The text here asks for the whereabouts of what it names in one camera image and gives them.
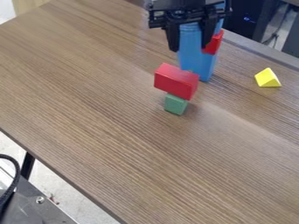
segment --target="green block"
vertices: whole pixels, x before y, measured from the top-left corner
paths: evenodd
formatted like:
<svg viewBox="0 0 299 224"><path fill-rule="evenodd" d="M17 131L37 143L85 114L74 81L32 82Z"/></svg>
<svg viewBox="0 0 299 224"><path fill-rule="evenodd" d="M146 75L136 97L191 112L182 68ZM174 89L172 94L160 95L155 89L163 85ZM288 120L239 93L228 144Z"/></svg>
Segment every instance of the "green block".
<svg viewBox="0 0 299 224"><path fill-rule="evenodd" d="M178 98L175 95L167 94L165 97L164 109L175 115L182 115L188 105L188 101Z"/></svg>

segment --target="red block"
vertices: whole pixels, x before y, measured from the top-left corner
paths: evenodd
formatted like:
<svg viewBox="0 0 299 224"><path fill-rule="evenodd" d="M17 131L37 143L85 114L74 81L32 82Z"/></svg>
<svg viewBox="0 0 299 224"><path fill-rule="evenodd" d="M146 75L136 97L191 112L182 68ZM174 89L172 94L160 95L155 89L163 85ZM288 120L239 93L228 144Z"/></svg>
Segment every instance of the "red block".
<svg viewBox="0 0 299 224"><path fill-rule="evenodd" d="M189 101L198 89L198 75L163 63L155 73L155 88Z"/></svg>
<svg viewBox="0 0 299 224"><path fill-rule="evenodd" d="M212 55L216 54L216 52L220 48L223 34L224 34L224 30L221 30L219 34L213 35L211 42L207 44L205 49L203 49L203 53L210 53Z"/></svg>

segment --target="yellow triangular block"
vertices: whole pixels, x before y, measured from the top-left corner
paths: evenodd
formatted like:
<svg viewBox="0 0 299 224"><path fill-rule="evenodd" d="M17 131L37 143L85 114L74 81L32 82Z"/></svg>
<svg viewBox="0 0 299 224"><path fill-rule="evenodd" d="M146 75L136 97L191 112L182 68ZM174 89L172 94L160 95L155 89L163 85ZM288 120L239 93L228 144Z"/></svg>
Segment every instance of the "yellow triangular block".
<svg viewBox="0 0 299 224"><path fill-rule="evenodd" d="M276 74L269 67L256 74L255 79L260 88L279 88L282 86Z"/></svg>

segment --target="gray floor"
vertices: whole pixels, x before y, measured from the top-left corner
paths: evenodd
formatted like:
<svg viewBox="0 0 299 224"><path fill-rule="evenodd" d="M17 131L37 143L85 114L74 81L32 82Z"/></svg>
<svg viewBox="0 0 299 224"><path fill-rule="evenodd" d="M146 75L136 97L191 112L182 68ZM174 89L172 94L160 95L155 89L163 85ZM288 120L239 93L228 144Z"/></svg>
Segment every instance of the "gray floor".
<svg viewBox="0 0 299 224"><path fill-rule="evenodd" d="M0 0L0 24L15 17L14 11L11 8L10 0ZM275 25L282 18L283 8L275 16L271 22L264 39L274 31ZM287 19L279 31L279 38L275 45L275 49L281 50L286 37L289 34L289 29L294 22L296 13L291 11ZM19 162L23 160L24 150L13 143L8 137L0 132L0 153L8 154L16 158ZM83 224L115 224L118 223L108 214L103 212L94 203L81 195L78 191L68 185L63 179L59 178L55 173L50 171L41 163L37 162L34 167L34 172L31 176L31 182L47 196L54 195L54 198L59 202L59 207L72 216L76 221Z"/></svg>

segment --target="cable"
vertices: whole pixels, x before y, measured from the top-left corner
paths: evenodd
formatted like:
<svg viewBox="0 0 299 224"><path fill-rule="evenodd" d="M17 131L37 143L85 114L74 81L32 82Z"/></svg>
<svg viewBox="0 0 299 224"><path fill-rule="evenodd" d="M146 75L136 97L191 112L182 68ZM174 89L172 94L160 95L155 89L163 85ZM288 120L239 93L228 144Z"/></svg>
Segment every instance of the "cable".
<svg viewBox="0 0 299 224"><path fill-rule="evenodd" d="M13 191L15 190L15 188L17 187L17 183L21 177L21 170L20 170L20 166L19 166L17 160L14 159L13 157L9 157L4 154L0 154L0 158L9 160L10 162L13 163L13 165L16 168L16 175L15 175L13 181L11 182L10 186L7 188L6 192L0 197L0 209L1 209L4 206L4 204L7 202L7 200L10 198L10 196L13 194Z"/></svg>
<svg viewBox="0 0 299 224"><path fill-rule="evenodd" d="M289 4L288 4L288 7L287 7L287 9L285 10L285 12L284 12L284 14L283 14L282 21L281 21L280 24L278 25L276 31L274 31L274 32L272 33L272 35L271 35L270 38L268 38L268 39L266 39L265 41L262 42L263 45L268 45L269 43L271 43L271 41L272 41L273 39L275 39L275 38L278 36L277 33L278 33L278 31L282 28L283 22L284 22L284 20L287 18L287 16L288 16L290 10L291 10L291 8L290 8L290 6L289 6Z"/></svg>

